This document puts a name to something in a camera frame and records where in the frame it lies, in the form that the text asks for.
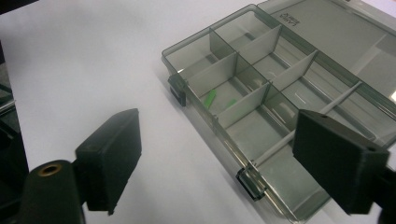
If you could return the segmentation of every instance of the plastic divider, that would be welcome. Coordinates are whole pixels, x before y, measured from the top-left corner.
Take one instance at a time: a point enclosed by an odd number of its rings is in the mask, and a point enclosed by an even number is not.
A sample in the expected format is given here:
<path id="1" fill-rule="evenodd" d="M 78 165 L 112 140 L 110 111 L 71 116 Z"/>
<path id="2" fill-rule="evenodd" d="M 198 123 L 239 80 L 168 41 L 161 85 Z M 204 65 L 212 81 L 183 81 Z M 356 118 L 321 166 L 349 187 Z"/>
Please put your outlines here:
<path id="1" fill-rule="evenodd" d="M 230 21 L 214 24 L 211 27 L 232 46 L 239 51 L 246 44 L 271 30 L 257 14 L 258 8 L 249 6 L 240 11 L 240 15 L 230 16 Z"/>
<path id="2" fill-rule="evenodd" d="M 274 87 L 274 85 L 271 85 L 262 105 L 271 113 L 271 117 L 276 123 L 284 128 L 284 133 L 289 133 L 295 129 L 298 107 Z"/>
<path id="3" fill-rule="evenodd" d="M 187 79 L 194 93 L 201 97 L 219 84 L 227 81 L 234 75 L 236 53 L 233 53 L 217 63 L 212 64 L 204 71 Z"/>
<path id="4" fill-rule="evenodd" d="M 298 78 L 305 75 L 305 72 L 308 70 L 311 63 L 315 60 L 317 54 L 317 51 L 312 52 L 311 54 L 294 64 L 292 67 L 288 68 L 282 74 L 272 79 L 271 81 L 273 85 L 279 91 L 283 91 L 291 83 L 295 82 Z"/>
<path id="5" fill-rule="evenodd" d="M 396 120 L 384 107 L 378 108 L 365 95 L 360 95 L 360 91 L 367 87 L 361 83 L 345 101 L 329 111 L 328 116 L 379 146 L 389 147 L 396 140 Z"/>
<path id="6" fill-rule="evenodd" d="M 351 86 L 319 64 L 312 62 L 305 75 L 289 85 L 282 93 L 299 108 L 319 111 Z"/>
<path id="7" fill-rule="evenodd" d="M 254 64 L 272 53 L 276 48 L 282 25 L 270 30 L 266 34 L 254 39 L 239 50 L 239 53 L 249 63 Z"/>
<path id="8" fill-rule="evenodd" d="M 248 91 L 254 91 L 268 82 L 242 56 L 236 59 L 235 76 L 246 86 Z"/>
<path id="9" fill-rule="evenodd" d="M 358 82 L 350 88 L 348 91 L 344 92 L 340 96 L 338 96 L 336 99 L 334 99 L 331 103 L 326 105 L 323 109 L 319 111 L 321 114 L 327 114 L 329 111 L 331 111 L 334 107 L 345 101 L 345 99 L 352 94 L 361 84 L 361 82 Z M 281 141 L 276 143 L 273 147 L 270 149 L 266 150 L 257 160 L 255 160 L 255 163 L 257 164 L 257 167 L 262 165 L 265 161 L 267 161 L 270 157 L 272 157 L 274 154 L 276 154 L 281 148 L 283 148 L 291 139 L 293 139 L 295 134 L 295 130 L 293 130 L 291 133 L 286 135 Z"/>
<path id="10" fill-rule="evenodd" d="M 257 106 L 262 103 L 265 92 L 267 91 L 269 84 L 261 86 L 257 90 L 253 91 L 242 100 L 232 105 L 227 110 L 223 111 L 218 115 L 219 123 L 224 128 L 227 129 L 230 125 L 234 124 L 242 117 L 250 113 Z"/>
<path id="11" fill-rule="evenodd" d="M 186 41 L 163 55 L 163 60 L 170 65 L 170 71 L 173 74 L 178 72 L 186 79 L 234 53 L 233 48 L 211 29 L 203 30 L 191 42 Z"/>

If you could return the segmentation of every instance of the transparent plastic box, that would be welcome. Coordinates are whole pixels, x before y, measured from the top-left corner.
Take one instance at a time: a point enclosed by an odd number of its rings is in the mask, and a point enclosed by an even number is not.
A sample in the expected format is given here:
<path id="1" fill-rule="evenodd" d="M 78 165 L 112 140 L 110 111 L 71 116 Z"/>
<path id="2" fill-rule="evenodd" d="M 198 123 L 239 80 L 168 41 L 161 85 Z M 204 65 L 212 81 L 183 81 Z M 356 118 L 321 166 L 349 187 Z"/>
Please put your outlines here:
<path id="1" fill-rule="evenodd" d="M 301 23 L 291 16 L 300 4 L 327 10 L 334 2 L 250 5 L 163 51 L 171 92 L 228 149 L 252 199 L 267 198 L 293 223 L 330 199 L 292 155 L 299 109 L 327 114 L 381 147 L 396 139 L 396 105 L 290 29 Z"/>

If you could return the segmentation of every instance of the white table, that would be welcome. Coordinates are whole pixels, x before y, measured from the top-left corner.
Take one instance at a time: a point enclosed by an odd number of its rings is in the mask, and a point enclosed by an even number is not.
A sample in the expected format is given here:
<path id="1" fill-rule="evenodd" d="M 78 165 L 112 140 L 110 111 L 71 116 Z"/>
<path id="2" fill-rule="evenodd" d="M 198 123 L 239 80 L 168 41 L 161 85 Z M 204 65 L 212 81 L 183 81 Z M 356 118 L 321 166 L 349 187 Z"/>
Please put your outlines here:
<path id="1" fill-rule="evenodd" d="M 170 94 L 163 49 L 258 1 L 40 0 L 0 17 L 30 169 L 137 107 L 143 155 L 115 214 L 88 223 L 264 223 Z M 334 202 L 309 223 L 375 223 Z"/>

